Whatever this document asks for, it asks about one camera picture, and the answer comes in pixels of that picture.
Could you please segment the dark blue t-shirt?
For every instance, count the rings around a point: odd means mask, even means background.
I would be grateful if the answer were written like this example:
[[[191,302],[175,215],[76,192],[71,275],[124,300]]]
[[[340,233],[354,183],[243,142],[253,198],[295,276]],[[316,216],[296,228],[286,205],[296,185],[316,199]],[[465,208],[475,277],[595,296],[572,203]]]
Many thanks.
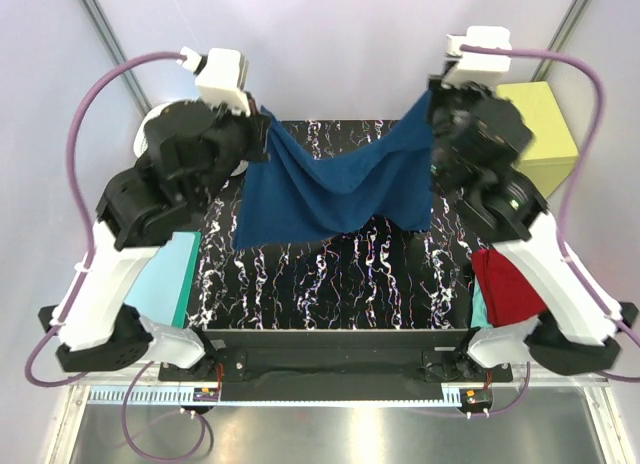
[[[425,92],[381,138],[352,152],[315,159],[277,119],[265,163],[246,172],[233,240],[236,250],[307,243],[361,229],[371,217],[405,231],[430,226],[434,135]]]

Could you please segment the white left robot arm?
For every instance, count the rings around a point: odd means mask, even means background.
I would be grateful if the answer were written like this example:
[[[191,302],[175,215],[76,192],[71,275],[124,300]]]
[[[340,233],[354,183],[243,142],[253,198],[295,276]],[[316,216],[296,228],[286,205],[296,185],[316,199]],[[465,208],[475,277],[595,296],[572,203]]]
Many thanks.
[[[173,234],[206,211],[244,161],[265,162],[268,115],[235,115],[201,100],[167,104],[147,119],[146,149],[106,185],[90,227],[93,255],[69,312],[48,306],[38,317],[60,340],[69,373],[113,372],[140,360],[165,362],[196,380],[215,370],[216,352],[200,331],[157,323],[126,304],[142,270]]]

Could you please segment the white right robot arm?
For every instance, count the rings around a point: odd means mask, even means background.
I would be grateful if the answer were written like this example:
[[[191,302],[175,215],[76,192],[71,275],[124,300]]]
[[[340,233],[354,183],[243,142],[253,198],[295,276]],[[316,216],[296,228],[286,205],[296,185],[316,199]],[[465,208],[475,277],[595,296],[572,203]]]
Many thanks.
[[[558,243],[545,198],[513,166],[533,138],[518,109],[482,84],[453,86],[435,75],[428,89],[434,190],[453,199],[463,223],[546,307],[518,323],[468,331],[451,358],[455,371],[472,381],[503,363],[535,362],[563,376],[605,374],[621,351],[616,333],[639,310],[609,296]]]

